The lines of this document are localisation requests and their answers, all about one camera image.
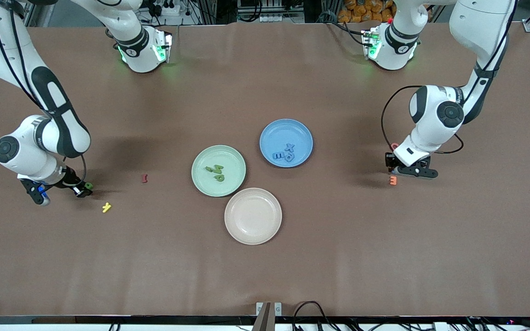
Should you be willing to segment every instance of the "table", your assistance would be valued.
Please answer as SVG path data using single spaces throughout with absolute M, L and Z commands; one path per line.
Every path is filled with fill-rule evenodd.
M 31 31 L 90 130 L 95 195 L 51 190 L 39 207 L 0 166 L 0 315 L 241 315 L 265 300 L 318 300 L 329 315 L 530 315 L 530 34 L 519 24 L 481 115 L 459 132 L 463 151 L 434 157 L 436 180 L 395 187 L 379 126 L 388 97 L 410 84 L 463 85 L 475 62 L 447 25 L 427 25 L 396 72 L 366 62 L 332 26 L 171 32 L 172 63 L 137 74 L 103 28 Z M 412 92 L 387 109 L 393 141 L 414 126 Z M 0 136 L 37 110 L 0 80 Z M 267 164 L 258 147 L 261 130 L 286 117 L 315 138 L 292 169 Z M 229 197 L 192 184 L 194 157 L 215 144 L 244 155 L 242 188 L 282 204 L 264 245 L 230 237 Z M 82 170 L 79 159 L 68 165 Z

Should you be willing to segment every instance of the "blue plate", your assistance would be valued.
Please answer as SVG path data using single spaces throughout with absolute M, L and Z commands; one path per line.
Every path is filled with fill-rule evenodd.
M 259 146 L 267 161 L 277 167 L 292 168 L 308 159 L 314 140 L 304 124 L 296 120 L 281 119 L 265 127 Z

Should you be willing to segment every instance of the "white plate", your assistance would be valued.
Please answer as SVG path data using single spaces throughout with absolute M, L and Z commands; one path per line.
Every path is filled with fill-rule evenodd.
M 225 224 L 237 241 L 259 245 L 273 238 L 282 225 L 282 206 L 262 188 L 245 188 L 226 205 Z

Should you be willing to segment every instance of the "plate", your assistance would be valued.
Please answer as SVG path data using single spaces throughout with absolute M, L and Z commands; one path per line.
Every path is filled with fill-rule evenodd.
M 301 122 L 281 119 L 265 127 L 259 139 L 261 153 L 270 163 L 281 168 L 297 167 L 312 153 L 314 140 Z
M 204 149 L 191 166 L 194 185 L 210 197 L 223 197 L 233 193 L 244 181 L 246 173 L 247 165 L 242 155 L 226 145 Z
M 282 224 L 282 206 L 262 188 L 245 188 L 226 205 L 226 229 L 234 239 L 247 245 L 267 242 Z

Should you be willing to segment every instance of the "brown table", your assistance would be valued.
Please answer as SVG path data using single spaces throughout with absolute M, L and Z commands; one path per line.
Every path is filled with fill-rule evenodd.
M 91 132 L 95 195 L 51 190 L 39 207 L 0 166 L 0 314 L 251 314 L 258 301 L 313 299 L 332 315 L 530 315 L 530 34 L 519 25 L 482 114 L 459 132 L 463 151 L 434 157 L 436 180 L 395 187 L 384 103 L 409 84 L 463 85 L 475 62 L 447 25 L 429 24 L 397 72 L 324 25 L 183 27 L 173 64 L 149 74 L 121 63 L 101 28 L 32 38 Z M 414 126 L 412 92 L 387 110 L 393 141 Z M 0 136 L 37 110 L 0 80 Z M 315 138 L 292 169 L 258 147 L 286 117 Z M 264 245 L 230 237 L 229 198 L 193 186 L 194 157 L 215 144 L 244 155 L 242 188 L 282 204 Z

